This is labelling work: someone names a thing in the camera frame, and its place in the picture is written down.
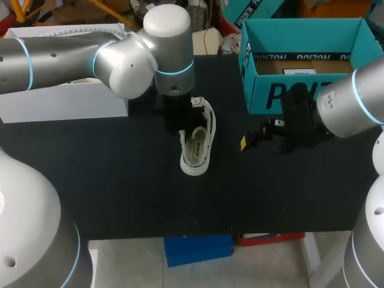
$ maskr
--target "yellow label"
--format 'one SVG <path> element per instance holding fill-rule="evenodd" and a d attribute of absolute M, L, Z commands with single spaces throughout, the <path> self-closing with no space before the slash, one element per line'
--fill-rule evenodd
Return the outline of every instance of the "yellow label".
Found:
<path fill-rule="evenodd" d="M 241 146 L 241 151 L 244 150 L 244 148 L 246 147 L 247 143 L 245 142 L 245 136 L 242 137 L 241 141 L 240 141 L 240 146 Z"/>

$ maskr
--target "red crate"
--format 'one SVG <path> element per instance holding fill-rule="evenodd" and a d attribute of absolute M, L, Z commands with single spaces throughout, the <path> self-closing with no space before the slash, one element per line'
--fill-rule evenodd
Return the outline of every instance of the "red crate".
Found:
<path fill-rule="evenodd" d="M 277 236 L 272 237 L 262 237 L 262 238 L 243 238 L 241 235 L 238 236 L 239 243 L 243 247 L 247 246 L 255 246 L 255 245 L 263 245 L 263 244 L 271 244 L 271 243 L 279 243 L 292 241 L 296 239 L 304 238 L 305 233 L 285 233 L 279 234 Z"/>

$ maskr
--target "shoe insole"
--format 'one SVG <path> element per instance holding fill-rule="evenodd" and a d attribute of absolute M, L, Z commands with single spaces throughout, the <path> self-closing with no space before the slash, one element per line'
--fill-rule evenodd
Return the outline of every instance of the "shoe insole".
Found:
<path fill-rule="evenodd" d="M 206 131 L 199 130 L 195 137 L 189 137 L 185 144 L 185 151 L 188 161 L 192 165 L 201 165 L 203 164 L 205 158 L 205 147 L 204 140 L 206 137 Z"/>

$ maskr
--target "teal box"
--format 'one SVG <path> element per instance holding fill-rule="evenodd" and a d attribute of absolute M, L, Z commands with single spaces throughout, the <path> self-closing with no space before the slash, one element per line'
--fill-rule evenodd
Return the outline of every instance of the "teal box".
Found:
<path fill-rule="evenodd" d="M 223 15 L 241 29 L 245 19 L 271 18 L 283 2 L 284 0 L 230 0 Z"/>
<path fill-rule="evenodd" d="M 254 59 L 345 59 L 358 69 L 382 55 L 364 19 L 248 19 L 239 53 L 248 111 L 281 114 L 280 97 L 293 84 L 306 84 L 316 99 L 322 87 L 347 75 L 258 75 Z"/>

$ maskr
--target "shoe sole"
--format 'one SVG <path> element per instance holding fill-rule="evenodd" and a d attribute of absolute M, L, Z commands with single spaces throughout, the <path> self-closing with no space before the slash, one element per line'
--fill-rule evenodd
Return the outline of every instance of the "shoe sole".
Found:
<path fill-rule="evenodd" d="M 208 166 L 209 166 L 209 159 L 211 157 L 212 143 L 214 141 L 214 137 L 215 137 L 215 133 L 216 133 L 216 116 L 215 116 L 215 112 L 212 109 L 212 106 L 207 101 L 205 101 L 204 106 L 206 106 L 210 111 L 212 111 L 211 141 L 209 143 L 208 154 L 207 154 L 206 160 L 205 160 L 205 162 L 200 167 L 193 168 L 193 167 L 188 166 L 184 162 L 184 159 L 183 159 L 182 155 L 180 156 L 180 167 L 181 167 L 181 170 L 183 170 L 183 172 L 185 174 L 188 174 L 190 176 L 199 176 L 201 174 L 204 174 L 207 171 Z"/>

